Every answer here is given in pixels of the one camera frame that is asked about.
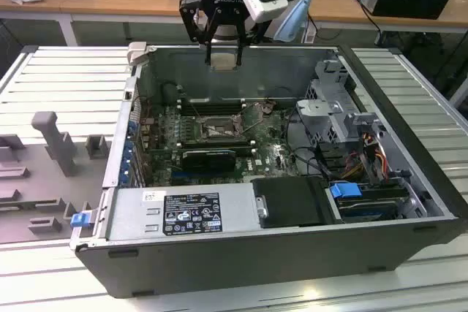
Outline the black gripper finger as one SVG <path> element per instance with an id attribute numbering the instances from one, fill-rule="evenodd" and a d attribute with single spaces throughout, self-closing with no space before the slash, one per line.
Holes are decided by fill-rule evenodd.
<path id="1" fill-rule="evenodd" d="M 271 25 L 272 20 L 262 23 L 255 23 L 250 31 L 246 31 L 245 21 L 236 24 L 238 34 L 236 65 L 242 65 L 242 55 L 245 47 L 260 44 L 264 41 L 265 33 Z"/>
<path id="2" fill-rule="evenodd" d="M 201 29 L 195 22 L 197 11 L 203 12 L 208 17 L 204 29 Z M 189 38 L 205 46 L 205 63 L 210 66 L 211 41 L 219 27 L 219 7 L 215 5 L 215 0 L 180 0 L 179 12 Z"/>

